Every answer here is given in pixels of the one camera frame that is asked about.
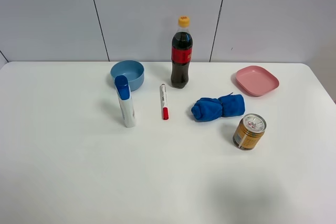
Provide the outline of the white marker red cap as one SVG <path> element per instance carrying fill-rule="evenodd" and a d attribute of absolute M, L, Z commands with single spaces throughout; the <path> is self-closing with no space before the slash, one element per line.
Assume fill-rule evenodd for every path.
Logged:
<path fill-rule="evenodd" d="M 169 119 L 169 110 L 167 106 L 167 92 L 166 85 L 160 85 L 160 96 L 161 96 L 161 106 L 162 106 L 162 118 L 163 120 Z"/>

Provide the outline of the gold tin can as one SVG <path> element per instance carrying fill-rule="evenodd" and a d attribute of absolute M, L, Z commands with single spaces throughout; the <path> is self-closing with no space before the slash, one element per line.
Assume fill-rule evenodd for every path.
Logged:
<path fill-rule="evenodd" d="M 240 150 L 252 150 L 264 135 L 267 124 L 265 119 L 254 113 L 246 114 L 239 122 L 233 135 L 233 142 Z"/>

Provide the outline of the blue plastic bowl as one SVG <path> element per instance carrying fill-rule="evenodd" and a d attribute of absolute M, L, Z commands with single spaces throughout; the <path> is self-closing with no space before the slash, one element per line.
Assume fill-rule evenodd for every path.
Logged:
<path fill-rule="evenodd" d="M 144 83 L 144 66 L 134 60 L 120 61 L 111 68 L 110 75 L 113 79 L 124 75 L 128 80 L 130 90 L 135 91 Z"/>

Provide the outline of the rolled blue towel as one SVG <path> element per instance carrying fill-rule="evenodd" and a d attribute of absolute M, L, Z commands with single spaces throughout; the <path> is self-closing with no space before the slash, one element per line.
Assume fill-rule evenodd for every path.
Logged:
<path fill-rule="evenodd" d="M 218 118 L 241 116 L 245 101 L 241 94 L 228 94 L 219 98 L 200 98 L 191 108 L 196 121 L 209 122 Z"/>

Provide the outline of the pink square plate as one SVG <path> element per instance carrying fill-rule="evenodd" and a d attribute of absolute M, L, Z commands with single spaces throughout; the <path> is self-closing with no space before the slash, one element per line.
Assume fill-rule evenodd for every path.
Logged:
<path fill-rule="evenodd" d="M 279 80 L 260 66 L 248 66 L 236 72 L 236 82 L 250 95 L 263 96 L 279 87 Z"/>

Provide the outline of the white bottle blue cap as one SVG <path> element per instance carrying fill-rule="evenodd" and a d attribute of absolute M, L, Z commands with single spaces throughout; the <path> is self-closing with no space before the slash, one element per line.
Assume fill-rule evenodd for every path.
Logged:
<path fill-rule="evenodd" d="M 124 75 L 116 76 L 114 79 L 114 85 L 117 90 L 119 105 L 125 126 L 134 127 L 136 125 L 135 110 L 133 107 L 131 90 L 127 77 Z"/>

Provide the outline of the cola bottle yellow cap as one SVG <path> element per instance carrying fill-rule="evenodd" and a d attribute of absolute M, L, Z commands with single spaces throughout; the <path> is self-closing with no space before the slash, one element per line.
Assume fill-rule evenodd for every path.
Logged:
<path fill-rule="evenodd" d="M 171 85 L 175 88 L 184 88 L 189 80 L 188 69 L 192 59 L 193 39 L 188 30 L 190 18 L 181 16 L 178 20 L 178 31 L 172 38 L 172 73 Z"/>

